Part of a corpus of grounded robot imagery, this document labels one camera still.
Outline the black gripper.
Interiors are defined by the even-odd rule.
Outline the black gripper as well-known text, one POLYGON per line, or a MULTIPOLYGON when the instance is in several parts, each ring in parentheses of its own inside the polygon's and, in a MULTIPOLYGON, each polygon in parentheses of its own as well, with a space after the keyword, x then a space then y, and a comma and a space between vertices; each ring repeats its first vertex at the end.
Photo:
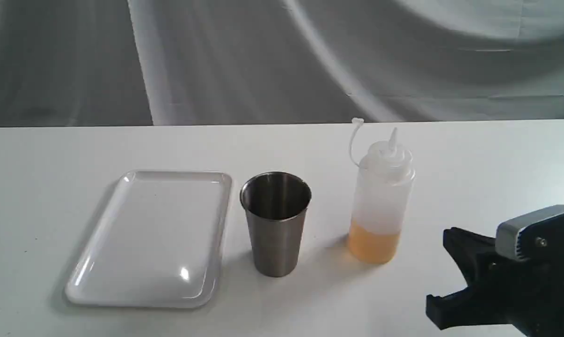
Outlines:
POLYGON ((509 324, 528 337, 564 337, 564 245, 535 247, 525 262, 501 257, 494 238, 453 227, 443 245, 466 284, 427 295, 425 314, 439 329, 509 324), (473 283, 478 281, 478 289, 473 283))

